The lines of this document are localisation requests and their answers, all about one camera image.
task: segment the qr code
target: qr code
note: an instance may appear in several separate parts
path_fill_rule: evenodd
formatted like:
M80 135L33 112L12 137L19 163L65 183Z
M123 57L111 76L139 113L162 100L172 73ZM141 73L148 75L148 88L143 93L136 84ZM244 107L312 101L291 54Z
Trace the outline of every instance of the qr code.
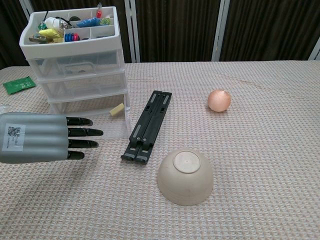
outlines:
M8 128L8 136L10 137L19 137L19 133L20 133L21 127L13 127L13 126L9 126Z

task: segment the orange ball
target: orange ball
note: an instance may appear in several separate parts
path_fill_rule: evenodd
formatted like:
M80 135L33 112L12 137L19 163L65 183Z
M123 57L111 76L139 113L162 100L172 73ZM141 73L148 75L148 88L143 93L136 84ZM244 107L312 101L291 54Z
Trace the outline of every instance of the orange ball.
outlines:
M208 96L208 105L215 112L223 112L227 110L231 103L231 96L222 89L212 91Z

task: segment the green packet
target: green packet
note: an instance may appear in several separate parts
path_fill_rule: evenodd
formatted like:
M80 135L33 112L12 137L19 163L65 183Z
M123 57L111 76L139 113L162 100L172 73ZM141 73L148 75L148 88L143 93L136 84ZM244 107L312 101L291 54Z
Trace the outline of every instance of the green packet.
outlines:
M5 82L3 83L3 86L8 94L14 94L23 89L33 88L36 86L36 84L34 81L32 81L31 77L27 76L17 80Z

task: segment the blue item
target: blue item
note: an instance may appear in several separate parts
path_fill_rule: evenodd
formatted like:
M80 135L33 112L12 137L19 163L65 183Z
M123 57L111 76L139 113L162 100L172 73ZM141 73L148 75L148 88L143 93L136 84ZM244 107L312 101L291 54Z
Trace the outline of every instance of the blue item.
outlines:
M74 41L74 34L73 33L67 33L64 36L64 41L65 42L73 42Z
M100 19L99 18L92 17L92 18L89 18L89 19L82 20L81 22L77 23L76 25L79 28L87 28L87 27L98 26L99 23L100 23Z

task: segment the black fingertip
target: black fingertip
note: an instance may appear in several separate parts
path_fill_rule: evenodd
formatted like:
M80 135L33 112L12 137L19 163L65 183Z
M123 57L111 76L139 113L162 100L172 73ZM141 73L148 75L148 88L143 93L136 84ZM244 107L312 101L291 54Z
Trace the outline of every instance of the black fingertip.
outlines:
M81 151L68 151L67 159L80 160L85 157L85 154Z
M79 139L69 139L68 148L74 149L87 149L87 148L97 148L99 143L91 140L79 140Z
M91 128L68 128L68 137L92 137L92 136L102 136L103 131Z
M77 126L77 125L78 126L83 126L83 125L92 126L94 123L88 118L67 116L66 117L66 124L68 126Z

